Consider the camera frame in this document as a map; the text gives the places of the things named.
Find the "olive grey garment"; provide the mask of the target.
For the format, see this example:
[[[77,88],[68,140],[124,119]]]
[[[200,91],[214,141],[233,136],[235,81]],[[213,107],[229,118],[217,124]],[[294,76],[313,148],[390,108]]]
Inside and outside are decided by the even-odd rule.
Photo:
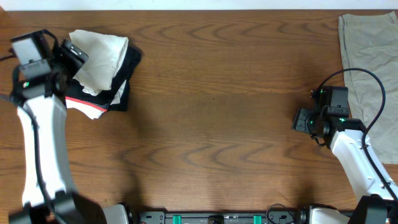
[[[381,162],[397,163],[397,16],[345,14],[338,19],[344,83],[351,115],[369,125],[385,107],[369,132]]]

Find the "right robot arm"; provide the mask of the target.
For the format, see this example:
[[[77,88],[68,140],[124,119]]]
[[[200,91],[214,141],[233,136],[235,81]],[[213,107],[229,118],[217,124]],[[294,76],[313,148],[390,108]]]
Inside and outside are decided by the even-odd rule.
[[[349,117],[348,89],[324,86],[313,90],[313,109],[298,109],[292,129],[309,134],[339,160],[357,206],[344,214],[312,204],[296,216],[297,223],[397,223],[397,184],[391,179],[364,136],[365,126]]]

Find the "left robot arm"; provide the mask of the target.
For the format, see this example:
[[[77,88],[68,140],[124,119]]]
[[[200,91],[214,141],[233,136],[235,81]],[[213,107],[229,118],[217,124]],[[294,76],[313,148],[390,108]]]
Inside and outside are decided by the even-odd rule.
[[[103,209],[80,195],[70,171],[65,139],[65,94],[88,55],[47,29],[11,39],[19,63],[6,100],[17,108],[25,148],[22,210],[9,223],[106,223]]]

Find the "white folded garment red trim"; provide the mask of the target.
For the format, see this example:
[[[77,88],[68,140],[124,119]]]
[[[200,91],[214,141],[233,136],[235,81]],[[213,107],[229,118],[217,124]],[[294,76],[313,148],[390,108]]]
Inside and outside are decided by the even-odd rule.
[[[103,113],[109,111],[126,111],[129,100],[130,87],[127,80],[121,84],[119,90],[111,97],[110,100],[105,100],[103,97],[88,95],[85,100],[82,91],[78,91],[77,96],[69,94],[65,97],[66,107],[68,109],[74,108],[81,111],[90,119],[98,119]]]

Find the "black folded garment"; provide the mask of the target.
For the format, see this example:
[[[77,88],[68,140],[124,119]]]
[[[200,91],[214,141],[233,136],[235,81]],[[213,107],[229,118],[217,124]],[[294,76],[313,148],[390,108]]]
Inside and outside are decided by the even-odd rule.
[[[121,68],[117,72],[116,76],[112,79],[111,89],[101,91],[98,95],[103,97],[105,100],[110,100],[111,97],[114,96],[115,93],[119,90],[124,80],[127,80],[129,84],[129,81],[133,75],[133,71],[138,66],[140,61],[141,52],[134,47],[128,46]],[[73,80],[73,83],[68,89],[66,96],[68,96],[69,94],[71,94],[72,96],[77,96],[78,91],[83,92],[83,86],[79,84],[77,80]],[[85,93],[83,95],[85,100],[89,98],[88,95],[90,94]]]

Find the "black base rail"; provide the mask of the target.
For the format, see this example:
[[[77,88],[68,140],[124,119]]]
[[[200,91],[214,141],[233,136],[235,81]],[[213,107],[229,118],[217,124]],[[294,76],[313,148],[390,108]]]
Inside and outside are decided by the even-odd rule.
[[[287,208],[274,204],[260,212],[168,212],[150,210],[135,212],[125,204],[106,207],[103,212],[106,221],[136,224],[258,224],[258,223],[309,223],[311,208],[327,208],[326,205],[311,205],[301,209]]]

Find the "white printed t-shirt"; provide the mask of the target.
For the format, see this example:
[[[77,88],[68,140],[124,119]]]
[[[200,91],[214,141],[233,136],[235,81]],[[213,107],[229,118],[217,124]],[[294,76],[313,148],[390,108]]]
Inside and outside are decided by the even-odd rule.
[[[86,30],[76,30],[69,36],[72,43],[88,55],[88,60],[74,76],[83,86],[83,92],[96,96],[110,90],[123,64],[129,39]]]

